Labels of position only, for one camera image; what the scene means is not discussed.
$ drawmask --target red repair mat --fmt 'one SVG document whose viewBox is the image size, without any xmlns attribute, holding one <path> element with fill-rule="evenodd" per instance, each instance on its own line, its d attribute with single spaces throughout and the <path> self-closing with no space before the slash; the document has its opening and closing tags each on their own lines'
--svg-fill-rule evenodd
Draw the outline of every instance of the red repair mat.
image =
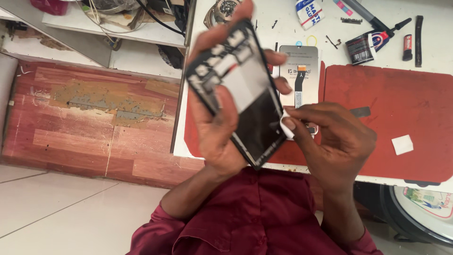
<svg viewBox="0 0 453 255">
<path fill-rule="evenodd" d="M 325 64 L 321 61 L 321 72 L 319 79 L 319 101 L 322 102 L 324 95 L 324 74 L 325 74 Z M 190 98 L 188 98 L 187 111 L 186 111 L 186 126 L 184 130 L 184 141 L 189 148 L 190 153 L 195 157 L 202 157 L 198 149 L 198 134 L 197 127 L 193 122 L 192 110 L 190 109 L 189 104 Z M 315 141 L 320 143 L 321 136 L 318 134 L 315 136 Z M 279 164 L 291 164 L 291 165 L 300 165 L 306 166 L 307 162 L 305 161 L 302 151 L 299 149 L 297 144 L 294 141 L 286 141 L 269 159 L 269 163 L 279 163 Z"/>
<path fill-rule="evenodd" d="M 326 102 L 364 106 L 376 149 L 360 175 L 443 182 L 453 175 L 453 76 L 370 66 L 329 66 Z M 409 135 L 414 150 L 396 155 L 392 139 Z"/>
</svg>

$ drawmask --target person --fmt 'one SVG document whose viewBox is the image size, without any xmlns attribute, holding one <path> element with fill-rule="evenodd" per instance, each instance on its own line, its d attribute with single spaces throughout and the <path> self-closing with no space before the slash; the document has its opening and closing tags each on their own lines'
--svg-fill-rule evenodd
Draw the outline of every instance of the person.
<svg viewBox="0 0 453 255">
<path fill-rule="evenodd" d="M 250 17 L 244 0 L 228 25 L 199 35 L 188 62 L 223 42 L 231 24 Z M 265 50 L 268 63 L 286 56 Z M 288 94 L 284 78 L 277 89 Z M 216 86 L 220 112 L 213 117 L 189 91 L 205 167 L 162 198 L 149 223 L 132 236 L 129 255 L 216 254 L 382 254 L 377 250 L 354 205 L 353 183 L 375 147 L 376 133 L 335 103 L 286 108 L 283 123 L 295 134 L 310 173 L 323 189 L 319 225 L 305 174 L 270 169 L 255 171 L 230 140 L 238 114 L 228 90 Z M 320 127 L 317 144 L 304 122 Z"/>
</svg>

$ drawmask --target hand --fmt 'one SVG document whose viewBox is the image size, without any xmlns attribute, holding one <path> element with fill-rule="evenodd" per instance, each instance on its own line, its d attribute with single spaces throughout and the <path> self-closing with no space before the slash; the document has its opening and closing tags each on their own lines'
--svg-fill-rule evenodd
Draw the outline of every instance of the hand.
<svg viewBox="0 0 453 255">
<path fill-rule="evenodd" d="M 188 63 L 193 61 L 201 52 L 224 42 L 228 37 L 229 28 L 236 22 L 250 18 L 253 12 L 251 0 L 244 0 L 235 10 L 232 21 L 227 25 L 218 25 L 211 30 L 199 35 Z M 286 54 L 279 54 L 272 50 L 264 51 L 267 62 L 278 66 L 286 62 Z M 282 94 L 289 94 L 292 89 L 285 78 L 280 77 L 274 80 L 277 89 Z M 206 159 L 207 164 L 212 166 L 220 176 L 233 176 L 247 166 L 247 161 L 237 150 L 230 140 L 231 134 L 236 130 L 239 116 L 231 94 L 224 86 L 217 85 L 215 93 L 219 105 L 219 113 L 213 117 L 196 94 L 189 90 L 190 108 L 197 126 L 200 141 L 201 155 Z"/>
<path fill-rule="evenodd" d="M 324 192 L 352 191 L 357 174 L 376 146 L 376 133 L 337 103 L 285 109 L 291 117 L 284 118 L 283 124 L 293 131 L 310 173 Z M 303 122 L 319 126 L 320 145 L 312 139 Z"/>
</svg>

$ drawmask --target rubber band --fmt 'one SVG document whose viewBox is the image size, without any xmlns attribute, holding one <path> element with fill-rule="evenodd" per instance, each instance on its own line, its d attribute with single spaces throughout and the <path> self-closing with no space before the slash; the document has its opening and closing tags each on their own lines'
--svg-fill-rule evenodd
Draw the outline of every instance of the rubber band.
<svg viewBox="0 0 453 255">
<path fill-rule="evenodd" d="M 314 42 L 314 46 L 316 47 L 316 45 L 318 44 L 318 39 L 316 39 L 316 36 L 314 36 L 314 35 L 311 35 L 311 36 L 307 37 L 307 46 L 309 46 L 309 44 L 308 44 L 308 39 L 309 39 L 310 37 L 313 37 L 313 38 L 314 38 L 314 41 L 315 41 L 315 42 Z"/>
</svg>

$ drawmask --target white table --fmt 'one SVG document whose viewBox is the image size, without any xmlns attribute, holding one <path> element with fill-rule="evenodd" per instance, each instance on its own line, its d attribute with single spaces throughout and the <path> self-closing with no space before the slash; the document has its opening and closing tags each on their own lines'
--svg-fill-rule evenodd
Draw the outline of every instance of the white table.
<svg viewBox="0 0 453 255">
<path fill-rule="evenodd" d="M 255 0 L 252 23 L 255 24 L 255 21 L 257 21 L 258 27 L 256 32 L 261 46 L 263 48 L 274 49 L 276 42 L 279 42 L 279 45 L 282 43 L 295 45 L 297 41 L 301 41 L 303 45 L 307 45 L 306 39 L 310 35 L 314 35 L 318 40 L 316 46 L 322 51 L 321 58 L 325 62 L 326 67 L 333 64 L 350 64 L 345 44 L 342 43 L 338 49 L 335 49 L 330 42 L 325 42 L 328 41 L 326 35 L 333 42 L 336 42 L 338 39 L 346 42 L 367 31 L 373 30 L 373 28 L 365 20 L 361 25 L 342 23 L 340 17 L 352 19 L 362 19 L 362 17 L 354 10 L 354 14 L 348 17 L 332 0 L 317 1 L 322 6 L 326 17 L 312 28 L 304 31 L 296 15 L 295 0 Z M 203 20 L 213 3 L 214 0 L 197 0 L 191 38 L 192 43 L 195 43 L 196 37 L 201 32 L 207 30 L 203 24 Z M 378 52 L 377 59 L 365 63 L 365 65 L 453 74 L 453 48 L 451 47 L 453 40 L 453 4 L 450 0 L 428 2 L 423 0 L 363 0 L 362 5 L 390 28 L 393 28 L 395 24 L 407 18 L 412 18 L 411 23 L 395 32 L 395 36 L 390 39 L 390 42 Z M 423 64 L 421 68 L 416 68 L 414 61 L 402 61 L 403 37 L 406 34 L 415 36 L 415 20 L 417 15 L 424 16 L 422 28 Z M 272 25 L 276 20 L 278 20 L 277 24 L 272 29 Z M 310 38 L 308 42 L 309 46 L 314 45 L 313 38 Z M 187 92 L 188 84 L 185 83 L 173 153 L 180 157 L 195 158 L 190 154 L 184 141 Z M 264 167 L 279 170 L 296 169 L 297 172 L 309 173 L 306 166 L 267 163 Z M 407 184 L 402 179 L 358 176 L 356 180 L 420 188 L 414 184 Z M 453 193 L 453 178 L 443 182 L 440 186 L 428 186 L 427 189 Z"/>
</svg>

